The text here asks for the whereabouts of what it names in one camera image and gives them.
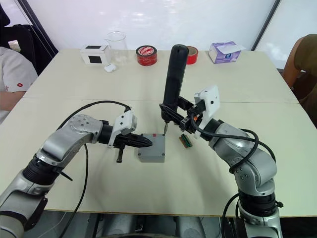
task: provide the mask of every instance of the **white box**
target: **white box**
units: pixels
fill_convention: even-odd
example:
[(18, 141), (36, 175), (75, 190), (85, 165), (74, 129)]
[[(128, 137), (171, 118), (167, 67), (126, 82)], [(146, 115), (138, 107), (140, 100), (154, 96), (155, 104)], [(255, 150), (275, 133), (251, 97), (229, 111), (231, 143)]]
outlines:
[(85, 46), (80, 50), (81, 57), (86, 64), (110, 64), (111, 54), (109, 46)]

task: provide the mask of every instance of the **red tape roll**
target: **red tape roll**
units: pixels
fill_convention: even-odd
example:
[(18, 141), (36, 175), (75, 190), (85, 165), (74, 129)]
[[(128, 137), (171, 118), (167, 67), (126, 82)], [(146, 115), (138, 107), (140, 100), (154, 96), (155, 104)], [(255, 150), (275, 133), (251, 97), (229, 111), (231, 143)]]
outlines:
[(198, 50), (195, 47), (188, 46), (187, 64), (194, 64), (197, 61)]
[(158, 61), (158, 51), (153, 46), (140, 46), (135, 52), (140, 65), (149, 66)]

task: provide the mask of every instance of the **black handle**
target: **black handle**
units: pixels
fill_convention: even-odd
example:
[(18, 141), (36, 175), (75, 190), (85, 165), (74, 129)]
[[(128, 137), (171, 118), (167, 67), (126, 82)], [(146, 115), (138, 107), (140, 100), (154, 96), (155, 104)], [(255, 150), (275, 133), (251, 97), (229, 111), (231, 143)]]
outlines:
[[(169, 57), (163, 104), (175, 112), (177, 111), (177, 102), (182, 87), (187, 56), (188, 48), (185, 45), (175, 45)], [(172, 120), (165, 112), (162, 112), (161, 116), (165, 122)]]

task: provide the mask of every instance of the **table surface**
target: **table surface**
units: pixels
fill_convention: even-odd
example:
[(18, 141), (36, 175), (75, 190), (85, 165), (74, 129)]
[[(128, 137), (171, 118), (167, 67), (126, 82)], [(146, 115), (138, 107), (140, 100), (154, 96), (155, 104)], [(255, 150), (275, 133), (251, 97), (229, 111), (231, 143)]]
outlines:
[[(152, 66), (139, 65), (134, 51), (129, 55), (127, 65), (107, 73), (102, 65), (84, 64), (79, 50), (63, 50), (25, 97), (162, 101), (170, 51), (158, 51)], [(297, 103), (262, 52), (243, 51), (237, 62), (218, 64), (212, 63), (207, 52), (199, 52), (197, 62), (186, 66), (181, 96), (194, 100), (194, 93), (213, 84), (219, 88), (221, 102)]]
[[(310, 182), (317, 179), (317, 130), (273, 64), (260, 52), (242, 52), (237, 62), (216, 65), (204, 53), (187, 66), (181, 95), (193, 99), (195, 92), (217, 84), (221, 104), (215, 118), (255, 131), (276, 155), (281, 216), (317, 215), (317, 191)], [(0, 126), (0, 157), (5, 159), (0, 192), (71, 112), (97, 99), (132, 106), (138, 118), (136, 133), (162, 133), (159, 102), (168, 55), (158, 52), (153, 66), (131, 61), (108, 74), (100, 65), (85, 65), (78, 50), (60, 52)], [(110, 104), (83, 111), (110, 123), (122, 112)], [(165, 163), (141, 163), (137, 149), (126, 147), (122, 164), (117, 164), (117, 149), (89, 144), (88, 186), (79, 211), (221, 216), (237, 192), (234, 176), (206, 141), (189, 135), (194, 146), (185, 149), (180, 134), (177, 126), (169, 126)], [(77, 205), (85, 176), (83, 149), (65, 172), (74, 181), (59, 176), (46, 209), (73, 210)], [(234, 205), (228, 215), (234, 215)]]

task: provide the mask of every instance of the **person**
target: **person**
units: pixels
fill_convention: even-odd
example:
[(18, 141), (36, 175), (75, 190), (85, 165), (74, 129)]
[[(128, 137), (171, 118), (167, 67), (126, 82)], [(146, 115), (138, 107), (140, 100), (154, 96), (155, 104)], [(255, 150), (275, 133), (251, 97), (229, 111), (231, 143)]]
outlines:
[(38, 77), (19, 52), (0, 47), (0, 124)]
[[(298, 77), (301, 70), (306, 73)], [(282, 76), (317, 128), (317, 34), (295, 43)]]

